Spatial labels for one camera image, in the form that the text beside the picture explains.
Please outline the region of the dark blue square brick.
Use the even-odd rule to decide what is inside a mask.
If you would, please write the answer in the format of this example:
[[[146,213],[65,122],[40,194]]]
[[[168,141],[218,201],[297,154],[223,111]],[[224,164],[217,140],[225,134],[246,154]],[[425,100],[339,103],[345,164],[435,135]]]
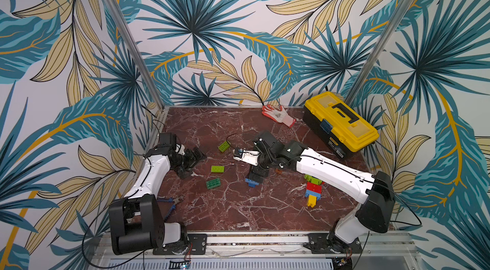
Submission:
[[[252,181],[251,179],[245,179],[245,182],[248,184],[249,187],[255,188],[259,183]]]

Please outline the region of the dark green long brick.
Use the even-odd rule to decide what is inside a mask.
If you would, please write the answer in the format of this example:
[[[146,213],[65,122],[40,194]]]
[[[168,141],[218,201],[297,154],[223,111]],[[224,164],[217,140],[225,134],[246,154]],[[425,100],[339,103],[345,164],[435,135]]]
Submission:
[[[220,179],[211,179],[209,181],[206,181],[205,185],[208,190],[211,190],[220,187],[222,185],[222,182]]]

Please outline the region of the light green square brick front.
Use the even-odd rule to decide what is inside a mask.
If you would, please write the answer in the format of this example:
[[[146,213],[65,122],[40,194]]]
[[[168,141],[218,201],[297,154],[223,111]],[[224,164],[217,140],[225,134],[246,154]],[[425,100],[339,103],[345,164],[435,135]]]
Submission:
[[[305,174],[304,178],[307,180],[307,182],[310,182],[310,183],[312,183],[313,180],[315,179],[314,177],[312,177],[311,175],[308,175],[308,174]]]

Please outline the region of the blue long brick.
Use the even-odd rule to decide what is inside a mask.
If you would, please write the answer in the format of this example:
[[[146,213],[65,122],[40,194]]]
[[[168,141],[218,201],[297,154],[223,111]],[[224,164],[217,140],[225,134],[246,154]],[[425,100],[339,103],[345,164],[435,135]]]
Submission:
[[[321,193],[319,192],[314,192],[312,190],[306,190],[305,192],[305,197],[313,196],[316,197],[316,199],[320,200],[321,199]]]

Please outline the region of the red brick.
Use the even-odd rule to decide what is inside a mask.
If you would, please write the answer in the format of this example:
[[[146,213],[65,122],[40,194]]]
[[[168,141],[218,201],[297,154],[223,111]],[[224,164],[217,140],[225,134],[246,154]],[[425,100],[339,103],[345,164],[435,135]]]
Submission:
[[[307,182],[306,189],[311,192],[322,193],[322,186],[320,184]]]

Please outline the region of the yellow square brick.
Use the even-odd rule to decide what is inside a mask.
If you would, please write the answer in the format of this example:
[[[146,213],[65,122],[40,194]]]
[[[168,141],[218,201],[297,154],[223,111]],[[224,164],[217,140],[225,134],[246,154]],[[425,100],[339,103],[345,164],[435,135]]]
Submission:
[[[316,206],[316,202],[317,202],[317,197],[315,197],[314,195],[309,195],[307,201],[307,207],[314,208]]]

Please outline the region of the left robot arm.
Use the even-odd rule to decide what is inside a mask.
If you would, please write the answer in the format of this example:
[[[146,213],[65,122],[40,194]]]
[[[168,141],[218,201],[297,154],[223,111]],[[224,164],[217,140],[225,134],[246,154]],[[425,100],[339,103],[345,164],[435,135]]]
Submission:
[[[190,248],[186,228],[167,223],[157,201],[158,192],[168,172],[186,178],[207,156],[198,148],[158,146],[145,155],[145,164],[131,190],[108,208],[112,251],[116,255],[161,248],[173,254]]]

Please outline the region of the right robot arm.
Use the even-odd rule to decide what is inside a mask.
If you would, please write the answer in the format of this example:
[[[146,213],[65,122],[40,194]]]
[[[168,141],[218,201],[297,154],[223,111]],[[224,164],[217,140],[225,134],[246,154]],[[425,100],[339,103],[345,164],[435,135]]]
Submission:
[[[294,140],[272,144],[259,138],[252,150],[236,149],[234,159],[252,169],[281,168],[320,179],[351,196],[358,205],[337,220],[330,230],[325,249],[345,253],[368,232],[386,233],[389,229],[395,197],[390,177],[379,171],[375,175],[356,170],[326,158],[314,149]]]

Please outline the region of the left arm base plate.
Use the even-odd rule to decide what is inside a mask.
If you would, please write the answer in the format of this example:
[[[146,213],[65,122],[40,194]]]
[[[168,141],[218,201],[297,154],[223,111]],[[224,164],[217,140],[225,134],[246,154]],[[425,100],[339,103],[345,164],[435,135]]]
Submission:
[[[189,234],[185,244],[176,245],[165,244],[161,248],[153,250],[154,255],[163,256],[184,256],[190,252],[191,256],[205,255],[207,248],[207,234]]]

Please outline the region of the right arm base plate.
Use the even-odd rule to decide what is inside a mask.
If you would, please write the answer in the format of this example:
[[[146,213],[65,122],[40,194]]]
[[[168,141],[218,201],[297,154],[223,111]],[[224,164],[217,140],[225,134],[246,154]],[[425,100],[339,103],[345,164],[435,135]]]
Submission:
[[[345,244],[336,236],[330,237],[328,233],[309,233],[308,240],[303,247],[312,254],[347,254],[361,253],[361,242],[357,238],[353,243]]]

